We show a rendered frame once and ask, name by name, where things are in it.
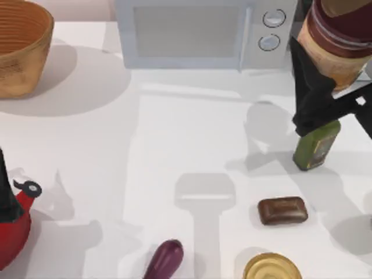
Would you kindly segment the maroon and tan can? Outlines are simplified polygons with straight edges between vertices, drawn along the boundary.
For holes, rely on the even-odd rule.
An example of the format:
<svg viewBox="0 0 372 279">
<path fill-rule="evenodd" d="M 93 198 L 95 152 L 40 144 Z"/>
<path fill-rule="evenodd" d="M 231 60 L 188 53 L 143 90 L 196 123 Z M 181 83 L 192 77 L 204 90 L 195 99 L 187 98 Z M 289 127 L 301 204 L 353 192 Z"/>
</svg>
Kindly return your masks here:
<svg viewBox="0 0 372 279">
<path fill-rule="evenodd" d="M 337 91 L 372 58 L 372 0 L 313 0 L 297 40 Z"/>
</svg>

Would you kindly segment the pale microwave oven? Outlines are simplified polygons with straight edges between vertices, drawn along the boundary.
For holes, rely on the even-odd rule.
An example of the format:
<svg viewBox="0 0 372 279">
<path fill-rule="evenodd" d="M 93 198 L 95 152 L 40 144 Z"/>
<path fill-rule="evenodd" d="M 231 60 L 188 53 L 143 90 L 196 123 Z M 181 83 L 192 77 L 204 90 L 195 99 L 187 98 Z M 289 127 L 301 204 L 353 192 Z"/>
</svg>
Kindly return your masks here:
<svg viewBox="0 0 372 279">
<path fill-rule="evenodd" d="M 275 69 L 281 67 L 287 51 L 288 39 L 291 33 L 298 0 L 246 1 L 251 8 L 251 20 L 242 70 Z M 277 28 L 268 28 L 263 24 L 263 15 L 270 10 L 276 9 L 283 10 L 287 18 L 281 26 Z M 262 51 L 257 45 L 258 40 L 270 34 L 278 35 L 281 39 L 281 44 L 273 51 Z"/>
</svg>

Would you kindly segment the woven wooden basket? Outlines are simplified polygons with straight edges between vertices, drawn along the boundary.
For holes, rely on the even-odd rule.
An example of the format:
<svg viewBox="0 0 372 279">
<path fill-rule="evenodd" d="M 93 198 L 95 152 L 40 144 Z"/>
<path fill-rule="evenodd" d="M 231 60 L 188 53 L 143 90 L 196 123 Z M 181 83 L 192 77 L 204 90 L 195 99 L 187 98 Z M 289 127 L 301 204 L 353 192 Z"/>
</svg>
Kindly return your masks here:
<svg viewBox="0 0 372 279">
<path fill-rule="evenodd" d="M 54 18 L 27 0 L 0 0 L 0 98 L 32 93 L 49 54 Z"/>
</svg>

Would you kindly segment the green bottle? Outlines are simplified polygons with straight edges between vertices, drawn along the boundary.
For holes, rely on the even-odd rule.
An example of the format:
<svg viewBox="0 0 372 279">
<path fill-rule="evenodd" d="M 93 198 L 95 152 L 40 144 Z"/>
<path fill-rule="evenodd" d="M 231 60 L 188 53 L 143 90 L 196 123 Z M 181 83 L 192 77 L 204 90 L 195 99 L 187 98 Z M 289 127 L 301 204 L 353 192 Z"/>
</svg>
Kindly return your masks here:
<svg viewBox="0 0 372 279">
<path fill-rule="evenodd" d="M 335 120 L 300 137 L 292 157 L 297 167 L 308 171 L 322 165 L 340 130 L 341 124 Z"/>
</svg>

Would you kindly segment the purple eggplant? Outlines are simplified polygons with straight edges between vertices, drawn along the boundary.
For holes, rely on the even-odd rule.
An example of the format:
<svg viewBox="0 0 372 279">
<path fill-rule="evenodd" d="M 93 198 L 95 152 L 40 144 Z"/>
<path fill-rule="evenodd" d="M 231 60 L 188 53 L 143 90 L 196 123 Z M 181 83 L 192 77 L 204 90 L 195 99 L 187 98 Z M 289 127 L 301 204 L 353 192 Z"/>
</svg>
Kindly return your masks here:
<svg viewBox="0 0 372 279">
<path fill-rule="evenodd" d="M 142 279 L 171 279 L 184 258 L 182 243 L 168 239 L 155 250 Z"/>
</svg>

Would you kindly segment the round microwave knob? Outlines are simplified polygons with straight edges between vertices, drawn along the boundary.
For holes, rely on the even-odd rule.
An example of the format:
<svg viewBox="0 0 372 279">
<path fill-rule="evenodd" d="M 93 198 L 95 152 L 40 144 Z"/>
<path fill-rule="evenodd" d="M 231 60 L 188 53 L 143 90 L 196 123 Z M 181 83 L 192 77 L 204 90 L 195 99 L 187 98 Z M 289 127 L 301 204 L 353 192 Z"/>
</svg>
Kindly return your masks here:
<svg viewBox="0 0 372 279">
<path fill-rule="evenodd" d="M 286 18 L 283 10 L 270 10 L 263 15 L 263 24 L 268 28 L 277 28 L 285 22 Z"/>
<path fill-rule="evenodd" d="M 277 49 L 281 44 L 281 39 L 276 34 L 263 36 L 258 40 L 258 47 L 265 52 L 270 52 Z"/>
</svg>

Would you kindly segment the brown bread loaf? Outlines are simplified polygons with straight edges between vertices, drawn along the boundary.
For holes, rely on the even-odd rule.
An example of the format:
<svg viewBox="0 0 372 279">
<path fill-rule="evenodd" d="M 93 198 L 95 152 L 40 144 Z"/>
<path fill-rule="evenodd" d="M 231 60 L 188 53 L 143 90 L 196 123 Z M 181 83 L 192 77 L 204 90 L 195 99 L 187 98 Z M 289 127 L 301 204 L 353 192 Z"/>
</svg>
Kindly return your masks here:
<svg viewBox="0 0 372 279">
<path fill-rule="evenodd" d="M 257 204 L 263 225 L 298 224 L 308 219 L 305 202 L 299 196 L 263 199 Z"/>
</svg>

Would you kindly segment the microwave oven door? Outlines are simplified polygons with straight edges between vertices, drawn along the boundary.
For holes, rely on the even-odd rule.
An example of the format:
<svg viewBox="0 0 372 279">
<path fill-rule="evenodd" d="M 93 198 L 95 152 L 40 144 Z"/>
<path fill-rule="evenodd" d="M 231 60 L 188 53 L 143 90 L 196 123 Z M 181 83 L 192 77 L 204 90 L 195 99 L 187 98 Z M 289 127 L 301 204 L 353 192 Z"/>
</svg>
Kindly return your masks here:
<svg viewBox="0 0 372 279">
<path fill-rule="evenodd" d="M 246 0 L 115 0 L 128 69 L 238 69 Z"/>
</svg>

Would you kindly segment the gold tin can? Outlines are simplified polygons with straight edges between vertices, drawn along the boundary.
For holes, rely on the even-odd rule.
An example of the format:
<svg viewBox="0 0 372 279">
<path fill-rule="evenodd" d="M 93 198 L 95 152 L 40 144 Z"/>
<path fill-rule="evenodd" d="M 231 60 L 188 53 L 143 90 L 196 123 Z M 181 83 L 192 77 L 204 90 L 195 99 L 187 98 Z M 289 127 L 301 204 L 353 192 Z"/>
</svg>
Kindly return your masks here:
<svg viewBox="0 0 372 279">
<path fill-rule="evenodd" d="M 261 253 L 249 260 L 242 279 L 303 279 L 297 266 L 278 253 Z"/>
</svg>

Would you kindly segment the red kettle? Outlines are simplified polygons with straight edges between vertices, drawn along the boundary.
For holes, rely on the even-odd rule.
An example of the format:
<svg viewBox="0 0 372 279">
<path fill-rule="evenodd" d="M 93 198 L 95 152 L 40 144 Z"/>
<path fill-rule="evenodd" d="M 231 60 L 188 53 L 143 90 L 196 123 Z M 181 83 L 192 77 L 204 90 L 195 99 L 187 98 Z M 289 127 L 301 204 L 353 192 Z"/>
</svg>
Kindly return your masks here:
<svg viewBox="0 0 372 279">
<path fill-rule="evenodd" d="M 34 200 L 42 194 L 42 188 L 36 182 L 27 180 L 23 183 L 13 182 L 19 189 L 14 194 L 19 211 L 10 222 L 0 222 L 0 271 L 10 265 L 24 248 L 31 228 L 30 209 Z"/>
</svg>

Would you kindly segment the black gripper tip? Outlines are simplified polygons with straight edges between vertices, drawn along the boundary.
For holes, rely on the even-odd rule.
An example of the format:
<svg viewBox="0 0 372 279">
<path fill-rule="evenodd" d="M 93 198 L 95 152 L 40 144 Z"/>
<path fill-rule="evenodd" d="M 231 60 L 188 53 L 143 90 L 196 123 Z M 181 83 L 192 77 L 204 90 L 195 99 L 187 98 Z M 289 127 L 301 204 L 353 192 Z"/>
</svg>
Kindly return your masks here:
<svg viewBox="0 0 372 279">
<path fill-rule="evenodd" d="M 0 222 L 13 221 L 18 211 L 19 205 L 10 187 L 3 152 L 0 148 Z"/>
</svg>

